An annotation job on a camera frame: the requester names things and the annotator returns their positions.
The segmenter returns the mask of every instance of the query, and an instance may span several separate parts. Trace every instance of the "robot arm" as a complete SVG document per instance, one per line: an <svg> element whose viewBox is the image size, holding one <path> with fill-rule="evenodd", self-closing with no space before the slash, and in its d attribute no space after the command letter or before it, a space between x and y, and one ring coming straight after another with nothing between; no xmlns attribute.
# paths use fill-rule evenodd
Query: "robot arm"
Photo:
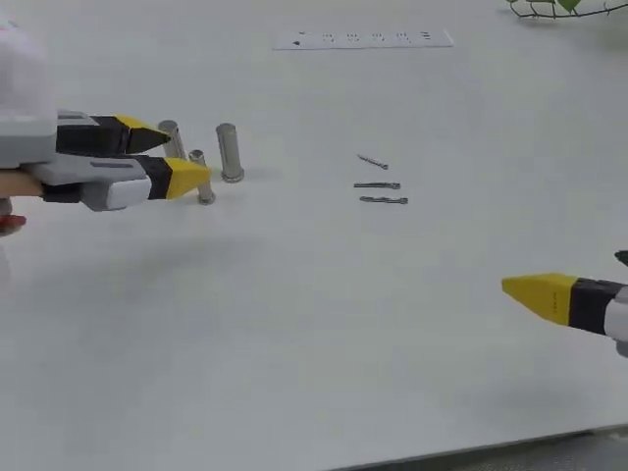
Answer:
<svg viewBox="0 0 628 471"><path fill-rule="evenodd" d="M138 120L58 112L43 51L1 13L0 64L0 172L26 172L45 201L109 211L177 198L209 180L209 170L191 162L129 155L169 140ZM1 196L35 191L9 192L6 180L18 175L5 175Z"/></svg>
<svg viewBox="0 0 628 471"><path fill-rule="evenodd" d="M628 265L628 251L615 257ZM501 288L547 321L610 337L628 357L628 285L546 273L504 278Z"/></svg>

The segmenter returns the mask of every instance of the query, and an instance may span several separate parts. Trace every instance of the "red object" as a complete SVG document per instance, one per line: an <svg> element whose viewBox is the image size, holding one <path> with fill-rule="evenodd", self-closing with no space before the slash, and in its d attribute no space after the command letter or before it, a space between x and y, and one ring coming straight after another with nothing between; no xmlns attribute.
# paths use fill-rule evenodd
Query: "red object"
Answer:
<svg viewBox="0 0 628 471"><path fill-rule="evenodd" d="M0 228L20 228L26 224L24 216L10 214L8 216L0 216Z"/></svg>

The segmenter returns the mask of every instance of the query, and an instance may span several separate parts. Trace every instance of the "metal peg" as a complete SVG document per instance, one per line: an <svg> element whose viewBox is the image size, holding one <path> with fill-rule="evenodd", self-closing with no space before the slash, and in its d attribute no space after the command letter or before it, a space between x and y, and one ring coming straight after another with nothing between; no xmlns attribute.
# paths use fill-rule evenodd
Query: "metal peg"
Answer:
<svg viewBox="0 0 628 471"><path fill-rule="evenodd" d="M241 182L244 178L244 169L239 163L236 127L223 123L216 128L216 134L220 145L220 158L223 161L223 180L227 183Z"/></svg>
<svg viewBox="0 0 628 471"><path fill-rule="evenodd" d="M181 134L179 133L179 125L177 122L173 120L162 121L157 125L157 129L170 136L170 140L164 144L166 157L177 157L178 159L185 160L185 149L183 149L183 142L181 141Z"/></svg>
<svg viewBox="0 0 628 471"><path fill-rule="evenodd" d="M187 156L190 162L207 167L205 155L202 150L194 149ZM216 201L216 194L212 191L212 185L207 181L198 187L198 202L202 205L209 205Z"/></svg>

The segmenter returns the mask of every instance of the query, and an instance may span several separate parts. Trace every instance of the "hand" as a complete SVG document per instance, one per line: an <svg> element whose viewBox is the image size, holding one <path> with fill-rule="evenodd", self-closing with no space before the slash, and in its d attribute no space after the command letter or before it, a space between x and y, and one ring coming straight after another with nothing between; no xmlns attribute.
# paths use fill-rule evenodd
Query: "hand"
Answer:
<svg viewBox="0 0 628 471"><path fill-rule="evenodd" d="M0 237L14 234L26 224L24 216L18 216L12 212L11 200L9 198L0 199Z"/></svg>
<svg viewBox="0 0 628 471"><path fill-rule="evenodd" d="M37 196L41 191L41 184L24 172L0 171L0 236L14 234L26 224L24 216L13 214L13 205L9 197Z"/></svg>

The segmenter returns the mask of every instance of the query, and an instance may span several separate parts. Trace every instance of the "metal pin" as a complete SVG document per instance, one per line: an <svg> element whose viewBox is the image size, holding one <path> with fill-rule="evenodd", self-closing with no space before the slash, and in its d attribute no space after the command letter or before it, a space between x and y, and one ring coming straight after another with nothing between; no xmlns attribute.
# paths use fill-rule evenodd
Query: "metal pin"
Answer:
<svg viewBox="0 0 628 471"><path fill-rule="evenodd" d="M216 134L220 146L220 158L223 161L223 180L226 183L241 182L244 178L244 169L239 163L236 127L223 123L216 128Z"/></svg>
<svg viewBox="0 0 628 471"><path fill-rule="evenodd" d="M207 167L205 163L205 155L202 150L194 149L187 156L190 162L193 162L203 167ZM198 186L198 202L202 205L209 205L216 201L216 194L212 191L212 185L207 181Z"/></svg>
<svg viewBox="0 0 628 471"><path fill-rule="evenodd" d="M369 203L397 203L408 204L408 198L373 198L371 196L360 196L360 201L366 201Z"/></svg>
<svg viewBox="0 0 628 471"><path fill-rule="evenodd" d="M372 182L372 183L354 183L354 188L389 188L389 189L401 189L401 183L388 183L388 182Z"/></svg>
<svg viewBox="0 0 628 471"><path fill-rule="evenodd" d="M363 160L364 162L368 162L369 164L377 165L381 169L384 169L384 170L388 170L389 169L389 165L388 164L384 164L384 163L380 162L379 160L371 159L370 157L366 157L366 156L361 155L361 154L357 154L357 158L360 159L360 160Z"/></svg>
<svg viewBox="0 0 628 471"><path fill-rule="evenodd" d="M177 157L178 159L185 160L185 149L183 148L177 122L173 120L162 121L157 125L157 129L170 136L170 140L164 144L166 157Z"/></svg>

